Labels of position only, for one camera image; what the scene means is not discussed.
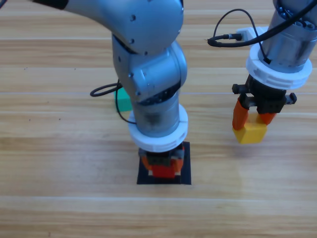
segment white ring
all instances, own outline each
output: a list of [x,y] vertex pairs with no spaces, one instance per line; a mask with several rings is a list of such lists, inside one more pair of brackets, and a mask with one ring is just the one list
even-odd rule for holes
[[[135,124],[129,124],[130,135],[134,143],[141,149],[149,152],[161,153],[172,150],[180,145],[187,136],[188,116],[182,105],[179,105],[180,123],[177,129],[170,135],[164,137],[149,137],[142,134]],[[135,121],[133,111],[130,114],[129,121]]]
[[249,74],[260,83],[282,90],[296,89],[302,87],[313,70],[310,60],[307,60],[304,68],[297,73],[282,73],[275,71],[259,60],[259,44],[251,47],[249,58],[246,62],[246,68]]

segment wooden table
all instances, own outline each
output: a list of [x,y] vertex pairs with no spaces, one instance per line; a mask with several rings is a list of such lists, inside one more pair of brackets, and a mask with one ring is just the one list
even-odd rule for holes
[[[0,11],[0,237],[316,238],[317,72],[262,144],[238,144],[231,86],[246,81],[249,48],[205,41],[237,7],[258,26],[274,11],[270,0],[185,1],[178,40],[189,74],[180,101],[193,185],[136,185],[137,147],[113,96],[89,96],[117,81],[110,32],[9,0]],[[233,13],[219,34],[248,26]],[[317,51],[311,59],[317,65]]]

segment screw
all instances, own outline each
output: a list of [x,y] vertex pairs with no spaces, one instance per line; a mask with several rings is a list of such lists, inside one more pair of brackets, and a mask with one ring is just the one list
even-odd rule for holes
[[130,21],[135,21],[135,19],[137,19],[137,17],[135,15],[130,16]]

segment white connector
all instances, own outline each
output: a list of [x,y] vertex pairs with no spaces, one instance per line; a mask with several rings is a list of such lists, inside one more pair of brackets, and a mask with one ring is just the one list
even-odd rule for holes
[[[257,29],[258,35],[260,36],[268,30],[268,26],[265,26],[265,27],[258,26],[258,27],[256,27],[256,29]],[[256,38],[256,33],[255,33],[253,27],[238,29],[236,31],[236,33],[242,35],[242,41],[249,41],[249,40]]]

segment silver metal cylinder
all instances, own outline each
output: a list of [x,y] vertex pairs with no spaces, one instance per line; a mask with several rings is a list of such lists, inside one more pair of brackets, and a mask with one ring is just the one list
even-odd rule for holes
[[[276,10],[269,30],[284,22],[285,19]],[[259,59],[269,68],[283,72],[299,72],[317,43],[317,30],[314,25],[304,28],[300,23],[291,25],[281,33],[263,42],[264,53],[271,60],[264,62],[262,52]]]
[[179,125],[179,91],[167,101],[143,106],[132,102],[138,129],[149,137],[163,137],[173,133]]

